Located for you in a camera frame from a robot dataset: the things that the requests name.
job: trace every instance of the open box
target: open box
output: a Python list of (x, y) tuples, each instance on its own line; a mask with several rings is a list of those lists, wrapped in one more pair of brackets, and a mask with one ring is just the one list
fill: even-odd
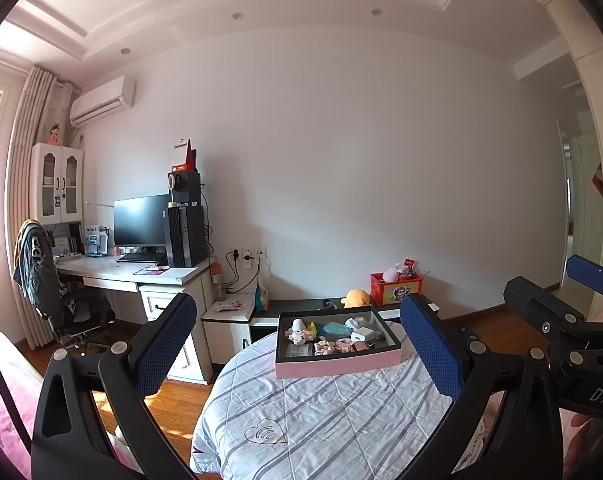
[[(332, 321), (343, 324), (351, 317), (364, 317), (382, 333), (382, 338), (375, 340), (376, 348), (318, 356), (288, 357), (286, 355), (290, 344), (286, 331), (293, 326), (293, 320), (302, 319), (305, 325), (314, 322), (319, 326)], [(275, 376), (278, 379), (350, 374), (399, 363), (401, 363), (401, 343), (373, 306), (306, 310), (279, 316), (275, 349)]]

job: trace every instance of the ceiling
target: ceiling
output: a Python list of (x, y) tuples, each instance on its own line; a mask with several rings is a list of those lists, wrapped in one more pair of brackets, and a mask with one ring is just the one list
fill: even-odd
[(512, 64), (557, 36), (534, 0), (20, 0), (0, 26), (0, 57), (39, 63), (82, 86), (184, 43), (288, 25), (400, 30)]

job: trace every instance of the air conditioner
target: air conditioner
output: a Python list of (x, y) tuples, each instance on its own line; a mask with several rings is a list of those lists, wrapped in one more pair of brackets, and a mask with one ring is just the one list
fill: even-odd
[(70, 106), (70, 124), (81, 128), (88, 121), (101, 119), (133, 107), (135, 80), (118, 77), (78, 97)]

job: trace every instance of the monitor screen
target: monitor screen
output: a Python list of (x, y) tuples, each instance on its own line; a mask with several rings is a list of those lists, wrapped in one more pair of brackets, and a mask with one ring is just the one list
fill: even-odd
[(115, 246), (165, 246), (164, 217), (169, 195), (115, 201)]

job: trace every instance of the black keyboard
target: black keyboard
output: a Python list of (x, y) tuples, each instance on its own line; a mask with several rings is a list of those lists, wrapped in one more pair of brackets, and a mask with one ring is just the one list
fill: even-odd
[(127, 253), (118, 259), (118, 262), (134, 264), (163, 264), (166, 265), (166, 254)]

